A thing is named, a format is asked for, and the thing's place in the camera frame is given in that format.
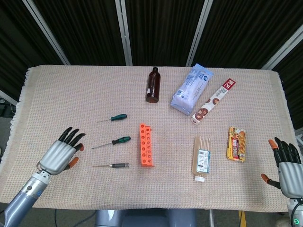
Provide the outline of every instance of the blue and white package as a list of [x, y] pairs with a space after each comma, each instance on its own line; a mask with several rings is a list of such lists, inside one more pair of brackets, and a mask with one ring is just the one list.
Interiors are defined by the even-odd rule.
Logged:
[[170, 105], [189, 116], [213, 74], [210, 70], [196, 64], [172, 97]]

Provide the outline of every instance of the woven fabric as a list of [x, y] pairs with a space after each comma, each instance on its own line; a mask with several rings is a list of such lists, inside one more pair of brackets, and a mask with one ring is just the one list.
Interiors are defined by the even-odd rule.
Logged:
[[[59, 209], [205, 208], [286, 211], [287, 198], [266, 185], [278, 180], [268, 139], [297, 143], [278, 74], [266, 70], [210, 69], [214, 72], [194, 112], [228, 79], [236, 85], [195, 126], [191, 116], [170, 107], [190, 68], [159, 67], [160, 100], [145, 101], [152, 67], [57, 66], [30, 68], [11, 137], [0, 165], [0, 201], [10, 202], [36, 170], [36, 164], [73, 126], [86, 133], [85, 150], [69, 171], [52, 177], [36, 207]], [[118, 114], [127, 119], [97, 121]], [[155, 167], [141, 167], [140, 123], [150, 125]], [[247, 131], [244, 163], [225, 156], [230, 126]], [[125, 144], [91, 147], [122, 136]], [[195, 136], [211, 139], [210, 173], [195, 182], [191, 173]], [[93, 165], [130, 163], [130, 168]]]

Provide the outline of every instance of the robotic arm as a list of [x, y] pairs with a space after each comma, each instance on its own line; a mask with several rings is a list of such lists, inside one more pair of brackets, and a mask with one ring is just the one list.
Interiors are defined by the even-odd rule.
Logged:
[[83, 151], [83, 144], [75, 145], [85, 134], [81, 133], [72, 140], [79, 129], [75, 129], [69, 134], [71, 130], [72, 127], [69, 127], [61, 137], [53, 143], [37, 164], [38, 172], [31, 176], [4, 210], [4, 227], [18, 226], [50, 183], [51, 176], [72, 168], [78, 162], [78, 157], [75, 157], [72, 161], [71, 159], [78, 150]]
[[291, 226], [303, 226], [303, 165], [298, 150], [293, 144], [275, 138], [269, 140], [278, 167], [279, 181], [269, 179], [261, 174], [263, 180], [271, 186], [281, 189], [284, 196], [289, 198], [287, 205]]

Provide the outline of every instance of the screwdriver handle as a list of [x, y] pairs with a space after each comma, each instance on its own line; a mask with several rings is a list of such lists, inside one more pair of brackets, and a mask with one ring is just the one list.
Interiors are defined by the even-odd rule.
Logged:
[[116, 163], [111, 165], [112, 168], [125, 168], [129, 167], [128, 163]]
[[118, 121], [118, 120], [123, 120], [127, 117], [126, 114], [119, 114], [115, 117], [111, 117], [110, 120], [113, 122], [113, 121]]
[[131, 137], [130, 136], [124, 136], [122, 138], [119, 138], [117, 140], [113, 140], [112, 143], [113, 145], [117, 144], [117, 143], [125, 143], [125, 142], [128, 142], [131, 140]]

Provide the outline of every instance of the precision screwdriver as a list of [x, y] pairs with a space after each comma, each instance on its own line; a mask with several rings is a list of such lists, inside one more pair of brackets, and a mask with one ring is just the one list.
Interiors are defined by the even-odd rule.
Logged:
[[106, 122], [106, 121], [119, 121], [119, 120], [123, 120], [123, 119], [125, 119], [125, 118], [127, 118], [127, 115], [126, 114], [119, 114], [119, 115], [117, 115], [117, 116], [114, 116], [114, 117], [111, 117], [111, 118], [109, 118], [109, 119], [106, 119], [106, 120], [102, 120], [102, 121], [99, 121], [99, 122]]
[[111, 164], [111, 165], [93, 166], [93, 167], [125, 168], [125, 167], [129, 167], [129, 163], [116, 163], [116, 164]]
[[[130, 136], [124, 136], [124, 137], [119, 138], [119, 139], [117, 139], [117, 140], [113, 140], [111, 143], [112, 143], [113, 145], [115, 145], [115, 144], [117, 144], [117, 143], [126, 143], [126, 142], [128, 142], [128, 141], [130, 141], [130, 140], [131, 140], [131, 137], [130, 137]], [[100, 148], [100, 147], [106, 146], [106, 145], [111, 144], [111, 143], [103, 144], [103, 145], [101, 145], [101, 146], [97, 146], [97, 147], [94, 147], [94, 148], [92, 148], [92, 149]]]

